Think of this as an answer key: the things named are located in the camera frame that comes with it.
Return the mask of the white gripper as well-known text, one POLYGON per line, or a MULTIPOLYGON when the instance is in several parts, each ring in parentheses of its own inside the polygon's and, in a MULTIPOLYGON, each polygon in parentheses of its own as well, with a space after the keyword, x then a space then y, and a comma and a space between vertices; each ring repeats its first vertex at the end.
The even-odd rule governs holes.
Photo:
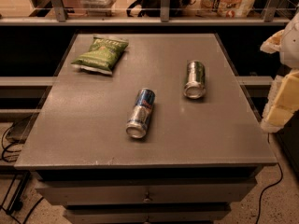
MULTIPOLYGON (((260 51, 273 54, 279 51, 280 62, 299 69, 299 13, 283 30, 271 35, 260 46, 260 51)), ((261 128, 266 133, 276 133, 299 110, 299 70, 291 70, 285 77, 276 76, 263 109, 261 128)))

